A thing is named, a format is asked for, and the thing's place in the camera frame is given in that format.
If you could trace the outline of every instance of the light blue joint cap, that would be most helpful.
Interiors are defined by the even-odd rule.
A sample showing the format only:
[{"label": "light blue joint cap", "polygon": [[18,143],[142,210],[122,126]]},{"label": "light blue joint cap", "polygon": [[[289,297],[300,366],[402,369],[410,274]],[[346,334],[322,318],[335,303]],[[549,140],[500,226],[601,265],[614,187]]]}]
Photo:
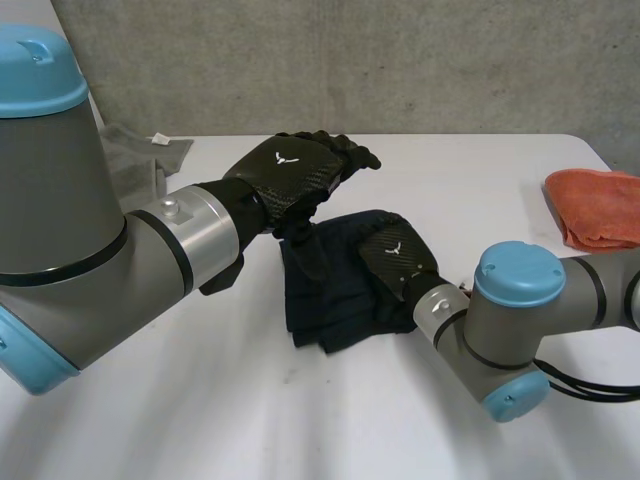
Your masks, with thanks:
[{"label": "light blue joint cap", "polygon": [[64,38],[41,27],[0,24],[0,118],[50,115],[88,96]]},{"label": "light blue joint cap", "polygon": [[524,242],[489,247],[475,271],[476,289],[510,308],[530,308],[554,300],[567,283],[562,262],[549,250]]},{"label": "light blue joint cap", "polygon": [[32,395],[42,395],[80,371],[0,306],[0,368]]},{"label": "light blue joint cap", "polygon": [[506,423],[537,407],[549,390],[549,380],[544,373],[529,372],[491,392],[482,406],[496,422]]}]

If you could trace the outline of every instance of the white table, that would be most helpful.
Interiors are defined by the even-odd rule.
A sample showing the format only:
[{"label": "white table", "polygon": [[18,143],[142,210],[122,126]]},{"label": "white table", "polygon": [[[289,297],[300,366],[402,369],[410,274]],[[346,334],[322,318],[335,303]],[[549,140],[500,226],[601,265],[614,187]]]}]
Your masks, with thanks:
[{"label": "white table", "polygon": [[[170,189],[216,179],[264,137],[198,138]],[[519,239],[564,247],[541,183],[606,170],[562,135],[354,136],[377,153],[317,220],[381,208],[409,219],[442,274],[470,283],[483,250]],[[545,340],[540,357],[594,381],[640,383],[640,336]],[[275,240],[246,252],[233,289],[195,293],[42,398],[0,376],[0,478],[631,479],[640,477],[640,404],[593,405],[552,392],[498,425],[419,332],[326,357],[285,330]]]}]

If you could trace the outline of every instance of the black cable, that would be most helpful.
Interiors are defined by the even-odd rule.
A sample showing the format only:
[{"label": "black cable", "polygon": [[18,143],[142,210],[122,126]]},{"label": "black cable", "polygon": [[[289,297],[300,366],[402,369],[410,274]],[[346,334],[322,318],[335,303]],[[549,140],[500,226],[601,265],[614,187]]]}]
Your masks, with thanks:
[{"label": "black cable", "polygon": [[640,397],[634,395],[604,395],[604,394],[594,394],[591,393],[589,395],[584,395],[578,392],[574,392],[573,390],[569,390],[567,388],[561,387],[557,383],[549,382],[551,388],[554,390],[564,393],[565,395],[569,395],[570,397],[577,398],[579,400],[585,400],[587,402],[596,402],[596,403],[626,403],[626,402],[635,402],[640,400]]},{"label": "black cable", "polygon": [[617,393],[617,394],[627,394],[627,395],[640,395],[640,386],[638,385],[629,385],[629,386],[614,386],[614,385],[603,385],[601,383],[593,383],[587,382],[585,380],[580,380],[579,378],[572,377],[567,375],[566,373],[561,372],[553,365],[545,362],[544,360],[535,359],[534,363],[536,366],[542,370],[543,372],[551,375],[552,377],[557,378],[558,380],[566,383],[567,385],[577,385],[579,387],[587,388],[589,390],[596,390],[600,392],[607,393]]},{"label": "black cable", "polygon": [[561,381],[573,390],[549,382],[551,388],[573,398],[599,403],[626,403],[640,400],[640,386],[613,386],[587,382],[561,372],[553,365],[534,360],[535,365],[547,375]]}]

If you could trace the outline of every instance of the navy fabric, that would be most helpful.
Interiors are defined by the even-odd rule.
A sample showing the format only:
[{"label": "navy fabric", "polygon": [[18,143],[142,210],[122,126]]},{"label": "navy fabric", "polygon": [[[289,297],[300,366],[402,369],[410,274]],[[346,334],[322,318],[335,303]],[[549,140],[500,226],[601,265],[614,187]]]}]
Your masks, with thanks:
[{"label": "navy fabric", "polygon": [[287,330],[296,347],[317,343],[325,352],[348,348],[371,335],[408,333],[416,328],[404,302],[372,275],[357,245],[363,227],[382,226],[395,214],[371,210],[322,222],[314,227],[316,250],[308,261],[325,263],[327,277],[303,273],[300,251],[280,242],[285,267]]}]

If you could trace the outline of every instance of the gray wall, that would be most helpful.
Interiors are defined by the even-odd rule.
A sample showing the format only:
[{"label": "gray wall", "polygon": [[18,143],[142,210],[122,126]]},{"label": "gray wall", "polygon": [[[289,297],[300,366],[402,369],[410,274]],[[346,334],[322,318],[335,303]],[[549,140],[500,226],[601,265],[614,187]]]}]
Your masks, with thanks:
[{"label": "gray wall", "polygon": [[141,133],[569,133],[640,174],[639,0],[53,0]]}]

